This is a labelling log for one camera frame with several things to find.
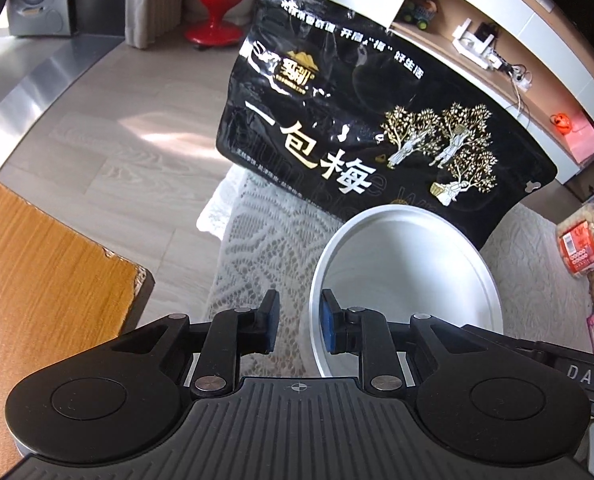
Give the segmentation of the white bowl with orange logo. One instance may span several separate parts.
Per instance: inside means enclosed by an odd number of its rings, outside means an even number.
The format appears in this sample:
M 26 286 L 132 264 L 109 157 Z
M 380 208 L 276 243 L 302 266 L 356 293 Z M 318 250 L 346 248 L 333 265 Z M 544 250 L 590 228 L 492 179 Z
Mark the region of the white bowl with orange logo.
M 344 223 L 326 244 L 313 274 L 309 335 L 323 377 L 355 376 L 358 358 L 326 351 L 320 297 L 332 289 L 340 307 L 382 312 L 406 323 L 426 313 L 456 326 L 501 334 L 501 301 L 478 250 L 451 223 L 425 209 L 378 206 Z

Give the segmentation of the white lace tablecloth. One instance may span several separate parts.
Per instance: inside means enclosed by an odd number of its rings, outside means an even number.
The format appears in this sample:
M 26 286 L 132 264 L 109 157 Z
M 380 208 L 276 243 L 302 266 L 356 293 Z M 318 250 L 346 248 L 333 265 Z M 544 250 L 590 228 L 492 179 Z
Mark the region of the white lace tablecloth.
M 390 321 L 416 312 L 582 351 L 589 284 L 571 276 L 555 245 L 554 224 L 514 206 L 474 250 L 407 206 L 348 228 L 283 188 L 232 168 L 199 215 L 199 230 L 219 238 L 207 312 L 254 308 L 280 295 L 272 353 L 247 356 L 251 376 L 349 376 L 354 356 L 330 356 L 314 300 L 330 289 L 344 307 L 366 307 Z

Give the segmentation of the peanut jar gold lid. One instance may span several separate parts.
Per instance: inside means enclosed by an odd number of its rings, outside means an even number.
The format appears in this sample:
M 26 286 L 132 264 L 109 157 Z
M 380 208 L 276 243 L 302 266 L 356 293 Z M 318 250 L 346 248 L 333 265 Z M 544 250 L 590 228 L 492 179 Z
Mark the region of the peanut jar gold lid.
M 594 202 L 582 205 L 556 228 L 559 255 L 576 278 L 594 271 Z

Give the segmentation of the wooden side table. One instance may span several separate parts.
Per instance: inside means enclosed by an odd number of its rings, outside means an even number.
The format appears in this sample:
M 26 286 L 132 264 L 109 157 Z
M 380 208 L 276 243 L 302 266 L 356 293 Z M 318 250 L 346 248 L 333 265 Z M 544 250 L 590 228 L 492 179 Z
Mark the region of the wooden side table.
M 0 477 L 20 458 L 4 417 L 12 388 L 132 330 L 154 284 L 144 266 L 0 183 Z

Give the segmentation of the black plum snack bag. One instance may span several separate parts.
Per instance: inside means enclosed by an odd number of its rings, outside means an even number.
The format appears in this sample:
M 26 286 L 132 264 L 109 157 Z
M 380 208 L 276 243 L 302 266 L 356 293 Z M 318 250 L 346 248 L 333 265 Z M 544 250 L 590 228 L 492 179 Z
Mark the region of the black plum snack bag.
M 216 143 L 231 162 L 340 220 L 411 205 L 476 246 L 557 174 L 503 106 L 331 0 L 257 0 Z

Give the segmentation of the white router on shelf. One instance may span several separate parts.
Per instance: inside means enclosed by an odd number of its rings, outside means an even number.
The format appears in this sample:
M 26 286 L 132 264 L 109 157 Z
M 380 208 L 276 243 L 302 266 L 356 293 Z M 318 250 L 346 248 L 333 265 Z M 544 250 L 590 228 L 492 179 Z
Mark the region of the white router on shelf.
M 466 18 L 461 25 L 454 29 L 452 46 L 464 58 L 468 58 L 483 70 L 499 70 L 503 62 L 492 47 L 495 36 L 488 34 L 483 39 L 479 39 L 469 31 L 470 24 L 472 24 L 472 20 Z

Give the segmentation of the green toy truck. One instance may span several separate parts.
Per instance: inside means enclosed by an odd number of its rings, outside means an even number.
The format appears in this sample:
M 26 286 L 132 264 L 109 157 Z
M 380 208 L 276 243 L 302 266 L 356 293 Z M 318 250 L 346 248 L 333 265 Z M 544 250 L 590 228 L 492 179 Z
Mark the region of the green toy truck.
M 426 30 L 438 12 L 435 0 L 405 0 L 402 6 L 401 20 L 414 24 L 420 30 Z

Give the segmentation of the white tv cabinet shelf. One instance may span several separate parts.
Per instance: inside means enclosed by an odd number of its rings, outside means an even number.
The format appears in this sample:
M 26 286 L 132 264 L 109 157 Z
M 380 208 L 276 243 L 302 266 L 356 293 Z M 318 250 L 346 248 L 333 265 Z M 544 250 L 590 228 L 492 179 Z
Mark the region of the white tv cabinet shelf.
M 333 0 L 411 40 L 500 101 L 554 160 L 560 183 L 594 188 L 594 50 L 548 0 L 435 0 L 426 30 L 401 20 L 405 0 Z M 466 18 L 493 34 L 503 64 L 483 70 L 452 46 Z

